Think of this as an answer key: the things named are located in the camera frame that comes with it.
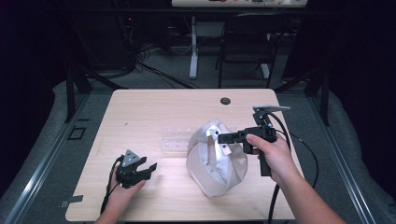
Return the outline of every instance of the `chair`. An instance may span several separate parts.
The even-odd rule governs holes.
[[[223,63],[271,64],[266,88],[269,88],[281,36],[288,28],[289,20],[276,14],[243,13],[232,16],[223,27],[219,56],[219,89],[221,88]]]

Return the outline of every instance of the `wrist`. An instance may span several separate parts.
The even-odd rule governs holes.
[[[94,224],[108,224],[108,223],[117,223],[120,215],[114,212],[113,209],[107,207],[105,211],[99,216],[99,218],[94,222]]]
[[[111,214],[111,216],[115,217],[117,220],[121,217],[123,213],[123,208],[120,207],[117,203],[109,203],[105,209],[105,212]]]
[[[293,186],[300,181],[304,181],[304,178],[300,172],[295,169],[292,172],[288,172],[287,174],[280,176],[277,184],[283,189],[287,188],[288,186]]]

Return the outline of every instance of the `forearm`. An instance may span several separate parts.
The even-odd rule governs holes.
[[[300,175],[279,183],[299,223],[345,223]]]
[[[120,209],[108,206],[103,214],[94,222],[95,224],[117,223],[121,216]]]

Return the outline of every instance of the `table top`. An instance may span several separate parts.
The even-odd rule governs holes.
[[[173,7],[305,7],[307,0],[172,0]]]
[[[220,99],[227,97],[229,105]],[[260,176],[257,156],[247,155],[245,179],[225,195],[206,197],[186,167],[187,144],[192,134],[212,119],[220,119],[233,132],[254,127],[254,105],[278,105],[272,90],[122,90],[114,91],[93,142],[74,196],[69,221],[99,217],[108,174],[115,159],[131,149],[148,157],[140,169],[155,162],[152,173],[120,220],[205,221],[267,219],[275,187],[271,177]],[[281,112],[275,114],[287,127]],[[274,121],[276,129],[280,126]],[[301,171],[291,146],[292,157]],[[280,191],[274,219],[294,219]]]

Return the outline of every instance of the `human hand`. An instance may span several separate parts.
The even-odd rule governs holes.
[[[128,208],[132,198],[143,188],[146,180],[142,180],[128,189],[123,188],[116,180],[118,166],[114,169],[110,189],[111,192],[104,213],[95,223],[115,223]]]
[[[256,147],[255,154],[259,154],[261,150],[265,154],[265,160],[271,168],[271,177],[277,184],[281,184],[285,178],[291,175],[300,175],[296,165],[291,157],[291,153],[285,139],[276,134],[276,141],[270,143],[254,134],[247,135],[247,141]]]

